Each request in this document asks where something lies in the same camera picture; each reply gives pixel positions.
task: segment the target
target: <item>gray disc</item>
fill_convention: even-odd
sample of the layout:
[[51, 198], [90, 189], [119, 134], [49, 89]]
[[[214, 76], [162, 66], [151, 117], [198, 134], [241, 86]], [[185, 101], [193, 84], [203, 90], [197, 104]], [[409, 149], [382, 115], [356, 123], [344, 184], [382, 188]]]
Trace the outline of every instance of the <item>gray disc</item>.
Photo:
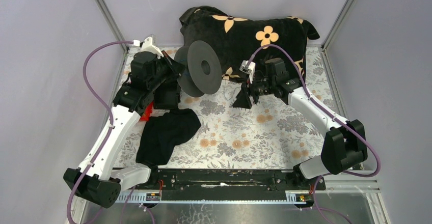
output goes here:
[[198, 87], [195, 85], [194, 81], [192, 80], [191, 74], [189, 74], [189, 71], [187, 69], [187, 51], [189, 50], [188, 47], [181, 47], [177, 50], [176, 55], [174, 56], [174, 60], [181, 63], [182, 65], [186, 65], [186, 70], [183, 72], [181, 77], [177, 79], [178, 84], [183, 89], [183, 91], [188, 94], [191, 97], [201, 97], [204, 95], [203, 92], [201, 92]]
[[222, 69], [213, 48], [204, 41], [193, 42], [187, 52], [187, 67], [197, 88], [214, 94], [221, 87]]

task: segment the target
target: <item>stuffed animal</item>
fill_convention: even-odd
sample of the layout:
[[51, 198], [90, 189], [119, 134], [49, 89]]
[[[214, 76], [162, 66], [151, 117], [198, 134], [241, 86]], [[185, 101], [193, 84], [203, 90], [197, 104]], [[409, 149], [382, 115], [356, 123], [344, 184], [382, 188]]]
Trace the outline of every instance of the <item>stuffed animal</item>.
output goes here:
[[[310, 22], [296, 17], [250, 20], [227, 15], [214, 7], [200, 6], [188, 9], [179, 19], [184, 45], [189, 46], [197, 40], [207, 42], [221, 62], [222, 78], [234, 82], [247, 80], [248, 76], [239, 70], [242, 61], [248, 60], [257, 48], [266, 44], [285, 49], [305, 79], [307, 41], [319, 38]], [[298, 77], [291, 62], [273, 47], [266, 47], [255, 56], [255, 74], [265, 72], [264, 62], [272, 58], [282, 58], [292, 78]]]

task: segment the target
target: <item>floral tablecloth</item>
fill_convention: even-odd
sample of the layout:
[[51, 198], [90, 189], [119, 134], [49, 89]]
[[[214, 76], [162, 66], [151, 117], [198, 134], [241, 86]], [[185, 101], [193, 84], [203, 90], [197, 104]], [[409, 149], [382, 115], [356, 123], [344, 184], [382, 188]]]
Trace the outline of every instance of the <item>floral tablecloth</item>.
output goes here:
[[[178, 48], [162, 48], [174, 57]], [[121, 82], [138, 51], [131, 48]], [[335, 109], [317, 47], [307, 49], [306, 84], [312, 93]], [[274, 96], [262, 96], [251, 110], [232, 108], [240, 84], [223, 80], [213, 95], [192, 98], [181, 93], [179, 108], [191, 108], [201, 120], [195, 136], [176, 146], [166, 168], [291, 169], [321, 152], [323, 137], [302, 114]], [[160, 116], [166, 110], [154, 110]], [[145, 122], [138, 122], [127, 137], [115, 167], [134, 163]]]

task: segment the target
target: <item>purple cable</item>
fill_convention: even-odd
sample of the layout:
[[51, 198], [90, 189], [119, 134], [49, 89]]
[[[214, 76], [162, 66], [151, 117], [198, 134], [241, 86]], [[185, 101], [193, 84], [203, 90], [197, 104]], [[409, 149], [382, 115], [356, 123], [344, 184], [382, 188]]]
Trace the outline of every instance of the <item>purple cable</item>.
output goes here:
[[[251, 57], [249, 58], [249, 61], [247, 62], [247, 64], [246, 64], [246, 66], [248, 67], [249, 66], [249, 64], [252, 62], [252, 60], [254, 59], [254, 57], [256, 56], [256, 54], [261, 50], [261, 49], [263, 49], [263, 48], [265, 48], [265, 47], [275, 47], [275, 48], [277, 48], [277, 49], [279, 49], [281, 52], [283, 52], [283, 54], [291, 61], [291, 63], [292, 63], [292, 65], [294, 66], [294, 68], [295, 68], [295, 70], [296, 70], [296, 72], [297, 72], [297, 74], [299, 75], [299, 78], [300, 78], [300, 82], [302, 83], [302, 87], [303, 87], [303, 90], [305, 91], [305, 93], [306, 93], [306, 96], [308, 96], [308, 98], [312, 101], [312, 103], [313, 104], [315, 104], [322, 112], [324, 112], [324, 113], [326, 113], [328, 116], [330, 116], [331, 118], [332, 118], [332, 120], [334, 120], [334, 121], [336, 121], [338, 124], [340, 124], [341, 126], [343, 126], [346, 130], [348, 130], [349, 132], [351, 132], [354, 136], [356, 136], [362, 143], [364, 143], [365, 145], [366, 145], [366, 147], [372, 152], [372, 154], [374, 155], [374, 157], [375, 157], [375, 159], [376, 159], [376, 170], [373, 172], [373, 173], [371, 173], [371, 174], [358, 174], [358, 173], [353, 173], [353, 172], [350, 172], [350, 171], [343, 171], [343, 172], [345, 172], [345, 173], [347, 173], [347, 174], [351, 174], [351, 175], [354, 175], [354, 176], [357, 176], [357, 177], [373, 177], [373, 176], [376, 176], [379, 172], [380, 172], [380, 170], [381, 170], [381, 160], [380, 160], [380, 157], [378, 156], [378, 153], [375, 151], [375, 149], [364, 139], [364, 138], [362, 138], [358, 133], [356, 133], [354, 130], [352, 130], [350, 127], [348, 127], [343, 121], [341, 121], [340, 119], [338, 119], [335, 115], [333, 115], [330, 111], [328, 111], [326, 108], [324, 108], [323, 106], [321, 106], [321, 104], [319, 104], [317, 101], [315, 101], [315, 99], [314, 98], [312, 98], [311, 97], [311, 95], [310, 95], [310, 93], [309, 93], [309, 91], [307, 90], [307, 88], [306, 88], [306, 83], [305, 83], [305, 81], [303, 80], [303, 77], [302, 77], [302, 74], [301, 74], [301, 72], [300, 72], [300, 70], [299, 70], [299, 68], [297, 67], [297, 65], [295, 64], [295, 62], [294, 62], [294, 60], [291, 58], [291, 56], [282, 48], [282, 47], [280, 47], [280, 46], [278, 46], [278, 45], [275, 45], [275, 44], [267, 44], [267, 45], [264, 45], [264, 46], [261, 46], [261, 47], [259, 47], [252, 55], [251, 55]], [[315, 181], [315, 185], [314, 185], [314, 188], [313, 188], [313, 192], [312, 192], [312, 194], [313, 194], [313, 198], [315, 199], [315, 190], [316, 190], [316, 186], [317, 186], [317, 184], [318, 184], [318, 182], [319, 182], [319, 180], [322, 178], [323, 176], [319, 176], [317, 179], [316, 179], [316, 181]], [[323, 212], [321, 211], [321, 208], [318, 206], [318, 203], [316, 202], [316, 200], [315, 200], [315, 205], [316, 205], [316, 209], [319, 211], [319, 213], [323, 216], [323, 218], [326, 220], [326, 221], [328, 221], [329, 223], [332, 223], [333, 224], [333, 222], [331, 222], [324, 214], [323, 214]], [[343, 214], [341, 214], [350, 224], [352, 224], [352, 222], [347, 218], [347, 217], [345, 217]]]
[[[90, 92], [97, 98], [97, 100], [99, 100], [99, 102], [105, 107], [105, 109], [106, 109], [106, 111], [108, 111], [108, 115], [109, 115], [109, 117], [110, 117], [110, 124], [111, 125], [113, 125], [113, 123], [114, 123], [114, 116], [113, 116], [113, 113], [111, 112], [111, 109], [110, 109], [110, 107], [108, 106], [108, 104], [106, 104], [105, 102], [104, 102], [104, 100], [94, 91], [94, 89], [92, 88], [92, 86], [90, 85], [90, 83], [89, 83], [89, 80], [87, 79], [87, 64], [88, 64], [88, 62], [89, 62], [89, 60], [90, 60], [90, 58], [97, 52], [97, 51], [99, 51], [99, 50], [101, 50], [101, 49], [103, 49], [103, 48], [106, 48], [106, 47], [108, 47], [108, 46], [111, 46], [111, 45], [115, 45], [115, 44], [133, 44], [133, 42], [132, 41], [117, 41], [117, 42], [110, 42], [110, 43], [107, 43], [107, 44], [105, 44], [105, 45], [102, 45], [102, 46], [100, 46], [100, 47], [98, 47], [97, 49], [95, 49], [95, 50], [93, 50], [88, 56], [87, 56], [87, 58], [86, 58], [86, 60], [84, 61], [84, 66], [83, 66], [83, 77], [84, 77], [84, 82], [86, 83], [86, 85], [87, 85], [87, 87], [89, 88], [89, 90], [90, 90]], [[97, 156], [100, 154], [100, 151], [102, 151], [102, 148], [103, 148], [103, 146], [105, 146], [105, 143], [106, 143], [106, 141], [108, 140], [108, 138], [110, 137], [110, 135], [111, 135], [111, 131], [112, 131], [113, 129], [112, 129], [112, 127], [109, 127], [108, 128], [108, 132], [106, 133], [106, 136], [105, 136], [105, 138], [103, 139], [103, 141], [102, 141], [102, 143], [100, 144], [100, 146], [99, 146], [99, 148], [96, 150], [96, 153], [93, 155], [93, 157], [90, 159], [90, 163], [92, 164], [95, 160], [96, 160], [96, 158], [97, 158]], [[68, 221], [69, 221], [69, 223], [71, 223], [71, 224], [77, 224], [76, 222], [74, 222], [73, 221], [73, 219], [72, 219], [72, 214], [71, 214], [71, 207], [72, 207], [72, 200], [73, 200], [73, 196], [75, 195], [75, 193], [76, 193], [76, 190], [78, 189], [78, 186], [79, 186], [79, 184], [81, 183], [81, 181], [83, 180], [83, 178], [84, 178], [84, 176], [87, 174], [87, 172], [89, 171], [89, 169], [90, 169], [90, 164], [89, 165], [87, 165], [87, 167], [84, 169], [84, 171], [81, 173], [81, 175], [79, 176], [79, 178], [78, 178], [78, 180], [76, 181], [76, 183], [75, 183], [75, 185], [73, 186], [73, 188], [72, 188], [72, 192], [70, 193], [70, 196], [69, 196], [69, 200], [68, 200], [68, 203], [67, 203], [67, 208], [66, 208], [66, 215], [67, 215], [67, 218], [68, 218]], [[94, 218], [93, 219], [91, 219], [90, 221], [88, 221], [88, 222], [86, 222], [86, 223], [84, 223], [84, 224], [91, 224], [91, 223], [93, 223], [95, 220], [96, 220], [96, 218], [99, 216], [99, 214], [101, 213], [101, 211], [102, 211], [102, 207], [100, 207], [100, 209], [97, 211], [97, 213], [96, 213], [96, 215], [94, 216]]]
[[144, 206], [144, 209], [149, 212], [149, 215], [151, 217], [151, 223], [155, 224], [155, 222], [154, 222], [154, 215], [151, 212], [151, 210], [149, 208], [147, 208], [147, 206]]
[[133, 186], [132, 190], [130, 191], [129, 195], [126, 198], [126, 201], [124, 202], [122, 213], [120, 215], [120, 224], [123, 224], [123, 214], [124, 214], [124, 210], [126, 209], [126, 204], [129, 201], [130, 197], [132, 196], [132, 193], [135, 190], [135, 188], [136, 188], [136, 186]]
[[[135, 190], [136, 187], [137, 187], [137, 186], [133, 186], [132, 190], [130, 191], [129, 195], [128, 195], [127, 198], [126, 198], [126, 201], [124, 202], [123, 209], [122, 209], [122, 213], [121, 213], [121, 215], [120, 215], [120, 224], [123, 224], [123, 214], [124, 214], [124, 210], [125, 210], [125, 208], [126, 208], [126, 204], [127, 204], [127, 202], [129, 201], [130, 197], [132, 196], [132, 193], [133, 193], [133, 191]], [[153, 216], [153, 213], [152, 213], [151, 210], [150, 210], [149, 208], [147, 208], [146, 206], [144, 206], [144, 208], [145, 208], [145, 210], [147, 210], [148, 213], [150, 214], [151, 221], [152, 221], [152, 223], [154, 224], [155, 222], [154, 222], [154, 216]]]
[[[348, 217], [346, 217], [344, 214], [342, 214], [341, 212], [339, 212], [339, 211], [337, 211], [337, 210], [332, 210], [332, 209], [328, 209], [328, 208], [324, 208], [324, 207], [320, 207], [320, 209], [321, 210], [323, 210], [323, 211], [328, 211], [328, 212], [332, 212], [332, 213], [335, 213], [335, 214], [337, 214], [337, 215], [340, 215], [340, 216], [342, 216], [346, 221], [348, 221], [348, 223], [349, 224], [353, 224], [352, 222], [351, 222], [351, 220], [350, 219], [348, 219]], [[295, 209], [286, 209], [287, 211], [299, 211], [299, 209], [298, 208], [295, 208]], [[315, 208], [302, 208], [302, 211], [309, 211], [309, 210], [318, 210], [316, 207]]]
[[306, 84], [305, 81], [303, 80], [302, 74], [299, 70], [299, 68], [297, 67], [297, 65], [295, 64], [294, 60], [291, 58], [291, 56], [280, 46], [275, 45], [275, 44], [267, 44], [264, 46], [259, 47], [249, 58], [248, 63], [246, 64], [246, 66], [248, 66], [252, 60], [254, 59], [254, 57], [256, 56], [256, 54], [263, 48], [265, 47], [275, 47], [277, 49], [279, 49], [281, 52], [283, 52], [283, 54], [291, 61], [292, 65], [294, 66], [295, 70], [297, 71], [297, 74], [299, 75], [300, 78], [300, 82], [302, 83], [302, 87], [303, 90], [306, 93], [306, 96], [308, 96], [308, 98], [312, 101], [313, 104], [315, 104], [321, 111], [323, 111], [324, 113], [326, 113], [328, 116], [330, 116], [332, 118], [332, 120], [336, 121], [337, 123], [339, 123], [341, 126], [343, 126], [346, 130], [348, 130], [349, 132], [351, 132], [354, 136], [356, 136], [360, 141], [362, 141], [362, 143], [364, 143], [366, 145], [366, 147], [372, 152], [372, 154], [374, 155], [375, 159], [376, 159], [376, 170], [371, 173], [371, 174], [358, 174], [358, 173], [353, 173], [350, 171], [344, 171], [347, 174], [351, 174], [354, 176], [358, 176], [358, 177], [373, 177], [376, 176], [378, 174], [378, 172], [380, 172], [381, 170], [381, 160], [380, 157], [378, 156], [378, 153], [375, 151], [375, 149], [364, 139], [362, 138], [358, 133], [356, 133], [354, 130], [352, 130], [349, 126], [347, 126], [346, 124], [344, 124], [340, 119], [338, 119], [336, 116], [334, 116], [330, 111], [328, 111], [326, 108], [324, 108], [323, 106], [321, 106], [321, 104], [319, 104], [317, 101], [315, 101], [314, 98], [311, 98], [311, 95], [309, 93], [309, 91], [306, 89]]

